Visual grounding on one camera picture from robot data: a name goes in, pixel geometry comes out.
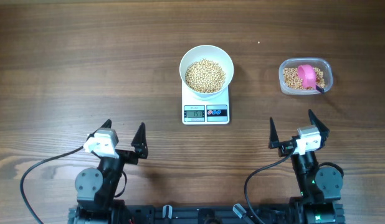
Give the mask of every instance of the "transparent box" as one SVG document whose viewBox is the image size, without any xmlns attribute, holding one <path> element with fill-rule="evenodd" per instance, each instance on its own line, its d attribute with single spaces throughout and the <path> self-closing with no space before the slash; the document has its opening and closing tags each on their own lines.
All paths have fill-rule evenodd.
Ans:
<svg viewBox="0 0 385 224">
<path fill-rule="evenodd" d="M 298 68 L 299 65 L 311 65 L 312 67 L 317 67 L 323 72 L 324 78 L 324 92 L 327 92 L 331 89 L 333 84 L 332 71 L 330 64 L 321 58 L 291 58 L 284 61 L 278 70 L 278 75 L 280 78 L 281 91 L 288 95 L 312 95 L 320 94 L 317 90 L 295 90 L 289 88 L 284 80 L 283 70 L 284 68 Z"/>
</svg>

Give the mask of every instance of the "plastic container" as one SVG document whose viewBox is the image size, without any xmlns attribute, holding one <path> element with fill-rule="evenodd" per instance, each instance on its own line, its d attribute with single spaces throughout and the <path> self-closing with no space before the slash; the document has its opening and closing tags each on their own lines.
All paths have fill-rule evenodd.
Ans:
<svg viewBox="0 0 385 224">
<path fill-rule="evenodd" d="M 188 87 L 186 84 L 186 71 L 188 67 L 194 62 L 198 62 L 201 59 L 208 59 L 214 62 L 219 63 L 222 67 L 224 73 L 226 74 L 226 79 L 224 80 L 222 88 L 214 93 L 200 93 Z M 200 100 L 205 100 L 213 98 L 219 93 L 221 93 L 231 82 L 234 75 L 234 65 L 230 56 L 222 49 L 212 45 L 200 45 L 191 50 L 189 50 L 181 59 L 179 67 L 180 77 L 184 82 L 184 85 L 193 93 L 193 96 Z"/>
<path fill-rule="evenodd" d="M 295 90 L 289 88 L 284 80 L 283 70 L 284 68 L 298 68 L 299 65 L 311 65 L 312 67 L 317 67 L 323 72 L 324 78 L 324 92 L 327 92 L 331 89 L 333 84 L 332 71 L 330 64 L 321 58 L 291 58 L 284 61 L 280 65 L 278 70 L 278 75 L 280 79 L 281 91 L 288 95 L 312 95 L 320 94 L 317 90 Z"/>
</svg>

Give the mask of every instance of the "digital scale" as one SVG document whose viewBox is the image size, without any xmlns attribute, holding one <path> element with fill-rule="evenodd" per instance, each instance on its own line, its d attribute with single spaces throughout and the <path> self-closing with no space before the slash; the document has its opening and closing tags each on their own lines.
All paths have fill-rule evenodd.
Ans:
<svg viewBox="0 0 385 224">
<path fill-rule="evenodd" d="M 200 100 L 183 82 L 181 93 L 183 124 L 228 124 L 230 122 L 229 87 L 214 96 Z"/>
</svg>

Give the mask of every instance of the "pink object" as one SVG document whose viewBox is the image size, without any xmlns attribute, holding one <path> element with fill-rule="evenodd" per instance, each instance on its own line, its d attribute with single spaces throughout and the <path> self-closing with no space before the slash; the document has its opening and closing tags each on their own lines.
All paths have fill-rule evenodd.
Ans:
<svg viewBox="0 0 385 224">
<path fill-rule="evenodd" d="M 298 67 L 298 77 L 302 79 L 304 88 L 312 87 L 316 89 L 316 72 L 311 65 L 300 65 Z"/>
</svg>

